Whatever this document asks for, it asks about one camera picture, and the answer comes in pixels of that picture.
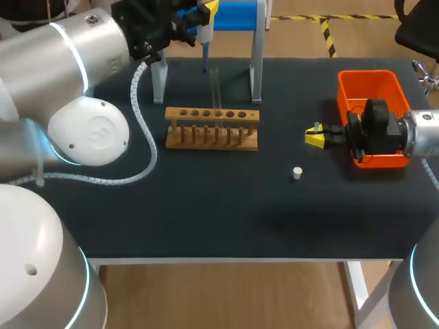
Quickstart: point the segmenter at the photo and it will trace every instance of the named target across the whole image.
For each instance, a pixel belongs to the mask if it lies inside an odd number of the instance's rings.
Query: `white bottle cap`
[[[302,168],[300,167],[294,167],[293,169],[293,177],[295,180],[298,180],[300,178],[300,175],[302,175]]]

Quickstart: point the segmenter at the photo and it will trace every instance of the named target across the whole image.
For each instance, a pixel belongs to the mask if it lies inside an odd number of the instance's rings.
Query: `pipette stand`
[[[215,15],[214,31],[253,31],[252,57],[250,59],[250,87],[252,103],[261,103],[263,50],[265,44],[265,0],[220,1]],[[154,103],[162,104],[165,96],[167,63],[162,60],[151,65]]]
[[[165,52],[160,50],[158,53],[162,59],[160,62],[151,64],[152,90],[154,92],[154,104],[163,104],[167,78],[167,63]]]

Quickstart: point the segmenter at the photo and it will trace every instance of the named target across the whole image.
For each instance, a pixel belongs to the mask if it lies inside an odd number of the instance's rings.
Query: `metal cylinder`
[[[16,186],[0,196],[0,329],[105,328],[104,288],[53,208]]]
[[[439,326],[439,221],[399,265],[389,286],[391,319],[398,329]]]
[[[0,58],[0,78],[19,116],[45,125],[127,66],[130,55],[118,24],[97,8],[1,42]]]
[[[409,158],[439,156],[439,110],[413,110],[403,115],[407,143],[403,150]]]
[[[32,124],[36,134],[30,131]],[[38,157],[44,167],[63,163],[37,125],[26,120],[0,121],[0,178],[32,173],[37,170]]]

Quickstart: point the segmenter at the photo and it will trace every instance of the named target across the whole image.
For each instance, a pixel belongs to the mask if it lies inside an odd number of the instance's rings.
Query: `white cap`
[[[100,99],[79,97],[50,118],[47,133],[72,161],[103,166],[126,150],[130,130],[119,109]]]
[[[302,168],[300,167],[294,167],[293,169],[293,177],[295,180],[298,180],[300,178],[300,175],[302,175]]]

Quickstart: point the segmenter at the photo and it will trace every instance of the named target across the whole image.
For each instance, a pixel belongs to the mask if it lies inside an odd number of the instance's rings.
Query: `wooden test tube rack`
[[[258,150],[257,110],[166,108],[165,119],[171,121],[166,138],[168,149]],[[184,121],[200,122],[200,125]],[[223,123],[224,127],[219,127],[218,123]],[[243,123],[243,126],[231,128],[227,123]]]

